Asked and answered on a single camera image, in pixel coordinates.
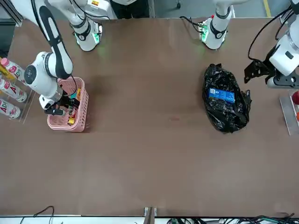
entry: black plastic bag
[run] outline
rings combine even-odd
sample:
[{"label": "black plastic bag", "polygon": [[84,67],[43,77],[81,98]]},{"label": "black plastic bag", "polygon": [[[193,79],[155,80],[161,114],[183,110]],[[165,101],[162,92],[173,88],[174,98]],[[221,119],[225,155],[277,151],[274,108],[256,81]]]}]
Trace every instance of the black plastic bag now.
[{"label": "black plastic bag", "polygon": [[234,75],[221,64],[211,64],[207,68],[202,98],[208,117],[218,131],[232,133],[249,122],[250,91],[240,91]]}]

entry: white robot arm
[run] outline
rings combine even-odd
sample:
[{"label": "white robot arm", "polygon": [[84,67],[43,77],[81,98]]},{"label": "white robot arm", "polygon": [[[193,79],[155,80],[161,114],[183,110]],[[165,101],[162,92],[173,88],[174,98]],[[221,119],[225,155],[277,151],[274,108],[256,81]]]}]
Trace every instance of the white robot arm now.
[{"label": "white robot arm", "polygon": [[41,52],[35,61],[25,70],[28,86],[40,94],[42,108],[49,114],[63,115],[58,106],[79,106],[79,102],[70,99],[57,84],[57,78],[67,79],[71,76],[73,64],[66,52],[55,19],[43,0],[13,0],[16,10],[38,25],[51,46],[52,52]]},{"label": "white robot arm", "polygon": [[218,49],[224,42],[228,24],[232,18],[232,5],[245,3],[249,0],[213,0],[216,5],[215,16],[203,22],[204,34],[200,34],[202,42],[212,50]]},{"label": "white robot arm", "polygon": [[[231,5],[247,1],[249,0],[213,0],[216,4],[215,16],[199,24],[200,39],[209,49],[215,50],[222,45],[232,17]],[[299,76],[295,72],[299,66],[299,0],[290,0],[290,2],[296,20],[263,62],[254,59],[244,70],[245,83],[254,77],[267,75],[266,84],[270,88],[299,89]]]},{"label": "white robot arm", "polygon": [[299,0],[290,2],[296,20],[263,62],[254,59],[244,70],[245,83],[254,77],[267,76],[265,81],[270,88],[299,89],[299,76],[295,72],[299,66]]},{"label": "white robot arm", "polygon": [[72,12],[73,7],[77,7],[77,5],[81,9],[87,6],[87,0],[75,1],[76,2],[74,2],[74,0],[48,0],[52,6],[61,11],[70,21],[80,48],[83,51],[91,51],[100,42],[102,26],[88,18],[85,14],[79,15]]}]

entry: bottle cap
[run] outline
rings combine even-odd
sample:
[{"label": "bottle cap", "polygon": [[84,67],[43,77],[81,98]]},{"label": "bottle cap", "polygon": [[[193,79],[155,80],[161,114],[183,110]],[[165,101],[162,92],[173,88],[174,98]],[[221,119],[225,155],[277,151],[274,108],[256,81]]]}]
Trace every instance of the bottle cap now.
[{"label": "bottle cap", "polygon": [[8,60],[6,57],[4,57],[4,58],[1,59],[1,64],[2,64],[4,67],[6,67],[6,66],[8,66],[8,64],[9,64],[9,60]]}]

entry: yellow floor stripe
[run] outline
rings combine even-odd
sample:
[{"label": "yellow floor stripe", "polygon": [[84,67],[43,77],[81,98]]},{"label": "yellow floor stripe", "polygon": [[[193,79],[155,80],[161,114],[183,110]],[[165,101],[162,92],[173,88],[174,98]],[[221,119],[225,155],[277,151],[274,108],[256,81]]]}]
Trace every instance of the yellow floor stripe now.
[{"label": "yellow floor stripe", "polygon": [[272,17],[271,12],[270,12],[270,8],[269,8],[269,4],[268,4],[268,0],[263,0],[263,5],[265,6],[267,16]]}]

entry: yellow item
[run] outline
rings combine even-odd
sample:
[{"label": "yellow item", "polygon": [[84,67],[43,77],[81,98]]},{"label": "yellow item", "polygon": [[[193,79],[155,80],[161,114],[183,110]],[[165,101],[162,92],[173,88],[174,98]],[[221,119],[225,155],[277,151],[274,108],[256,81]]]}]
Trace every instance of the yellow item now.
[{"label": "yellow item", "polygon": [[78,88],[76,99],[77,99],[78,101],[80,101],[80,98],[81,98],[81,88]]},{"label": "yellow item", "polygon": [[2,65],[0,64],[0,73],[2,73],[5,78],[7,78],[8,80],[14,80],[15,79],[15,76],[12,75],[9,71],[7,71],[7,69]]},{"label": "yellow item", "polygon": [[99,2],[98,1],[92,1],[92,4],[95,5],[95,6],[98,6]]},{"label": "yellow item", "polygon": [[68,120],[68,122],[67,122],[67,124],[68,124],[69,126],[72,126],[73,124],[75,124],[75,119],[72,118],[72,117],[70,117],[69,120]]}]

